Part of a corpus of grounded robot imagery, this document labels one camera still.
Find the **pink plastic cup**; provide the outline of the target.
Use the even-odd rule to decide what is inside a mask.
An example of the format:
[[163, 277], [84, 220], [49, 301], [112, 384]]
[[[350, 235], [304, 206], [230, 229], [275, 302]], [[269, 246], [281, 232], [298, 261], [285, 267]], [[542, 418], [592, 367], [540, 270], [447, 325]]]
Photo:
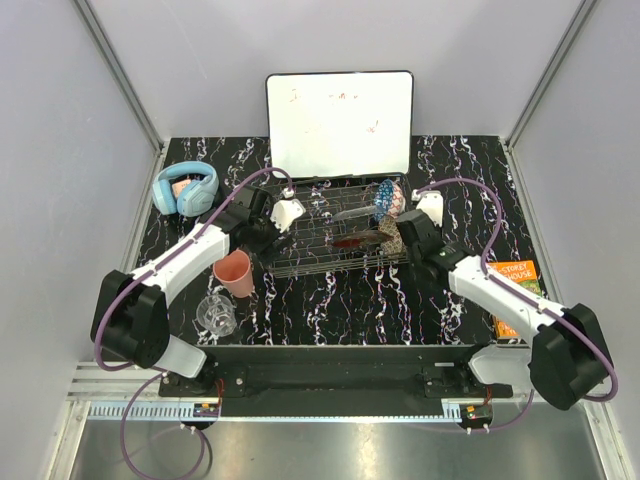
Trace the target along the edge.
[[252, 264], [243, 250], [237, 249], [213, 264], [216, 279], [236, 298], [249, 297], [254, 289]]

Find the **red floral plate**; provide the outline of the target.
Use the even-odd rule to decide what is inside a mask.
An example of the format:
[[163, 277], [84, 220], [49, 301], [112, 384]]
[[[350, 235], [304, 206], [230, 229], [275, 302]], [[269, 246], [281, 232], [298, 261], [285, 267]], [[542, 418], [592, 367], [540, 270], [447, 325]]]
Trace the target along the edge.
[[337, 237], [331, 243], [335, 248], [361, 248], [378, 245], [392, 239], [392, 236], [377, 229], [358, 231]]

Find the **blue patterned bowl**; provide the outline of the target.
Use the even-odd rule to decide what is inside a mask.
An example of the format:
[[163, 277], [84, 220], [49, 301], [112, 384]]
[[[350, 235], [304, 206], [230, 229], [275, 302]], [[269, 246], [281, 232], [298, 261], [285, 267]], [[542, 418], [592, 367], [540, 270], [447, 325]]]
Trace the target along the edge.
[[391, 179], [385, 179], [378, 187], [374, 197], [376, 211], [373, 216], [376, 221], [389, 216], [397, 218], [404, 212], [406, 200], [400, 185]]

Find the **clear glass plate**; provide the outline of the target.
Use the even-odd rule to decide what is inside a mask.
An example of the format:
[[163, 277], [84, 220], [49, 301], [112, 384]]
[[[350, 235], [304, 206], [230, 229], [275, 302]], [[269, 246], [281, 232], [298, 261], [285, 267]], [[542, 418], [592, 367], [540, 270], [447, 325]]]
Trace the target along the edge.
[[331, 220], [333, 222], [347, 221], [363, 216], [371, 216], [376, 214], [378, 211], [379, 208], [376, 205], [367, 205], [338, 212], [331, 217]]

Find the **clear plastic glass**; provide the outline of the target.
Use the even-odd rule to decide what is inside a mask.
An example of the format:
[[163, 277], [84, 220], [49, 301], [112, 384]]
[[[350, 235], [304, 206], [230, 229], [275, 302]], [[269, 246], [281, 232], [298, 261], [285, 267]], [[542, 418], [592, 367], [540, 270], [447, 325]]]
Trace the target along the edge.
[[196, 320], [218, 338], [231, 335], [237, 326], [233, 303], [220, 294], [207, 296], [199, 303]]

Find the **brown patterned bowl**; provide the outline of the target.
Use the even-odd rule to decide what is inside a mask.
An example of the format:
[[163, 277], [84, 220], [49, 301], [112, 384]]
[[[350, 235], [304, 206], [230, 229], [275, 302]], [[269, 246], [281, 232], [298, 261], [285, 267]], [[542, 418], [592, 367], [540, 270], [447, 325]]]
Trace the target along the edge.
[[378, 223], [378, 230], [389, 236], [389, 239], [381, 244], [381, 248], [385, 254], [396, 255], [403, 251], [404, 244], [393, 217], [385, 215], [381, 218]]

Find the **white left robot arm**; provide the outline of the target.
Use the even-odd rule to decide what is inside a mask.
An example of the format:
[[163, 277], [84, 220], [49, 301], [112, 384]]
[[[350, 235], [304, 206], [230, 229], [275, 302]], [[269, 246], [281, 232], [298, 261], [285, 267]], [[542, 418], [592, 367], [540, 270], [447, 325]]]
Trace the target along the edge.
[[104, 352], [126, 366], [181, 376], [196, 396], [215, 386], [216, 372], [201, 349], [170, 333], [168, 310], [203, 270], [243, 247], [269, 258], [284, 245], [285, 233], [305, 213], [293, 196], [275, 200], [267, 191], [243, 187], [200, 215], [193, 229], [161, 256], [130, 273], [113, 270], [102, 280], [90, 338], [96, 361]]

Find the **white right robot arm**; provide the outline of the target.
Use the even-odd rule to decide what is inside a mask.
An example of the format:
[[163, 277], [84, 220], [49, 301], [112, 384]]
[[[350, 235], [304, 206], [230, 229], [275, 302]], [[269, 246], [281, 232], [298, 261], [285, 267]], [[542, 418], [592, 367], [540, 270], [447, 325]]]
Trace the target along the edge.
[[454, 371], [454, 384], [466, 396], [488, 385], [532, 390], [549, 405], [567, 410], [594, 400], [605, 380], [611, 399], [618, 380], [595, 313], [545, 299], [488, 267], [459, 243], [445, 243], [436, 224], [421, 210], [401, 214], [397, 227], [418, 282], [439, 285], [506, 322], [524, 347], [485, 346]]

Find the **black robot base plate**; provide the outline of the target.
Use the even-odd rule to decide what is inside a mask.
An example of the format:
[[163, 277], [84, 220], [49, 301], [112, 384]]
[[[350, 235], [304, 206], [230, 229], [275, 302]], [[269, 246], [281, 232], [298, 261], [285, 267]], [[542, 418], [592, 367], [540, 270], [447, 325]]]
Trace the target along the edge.
[[214, 346], [196, 380], [176, 374], [162, 397], [222, 395], [222, 417], [303, 421], [441, 416], [444, 399], [510, 399], [467, 365], [475, 346]]

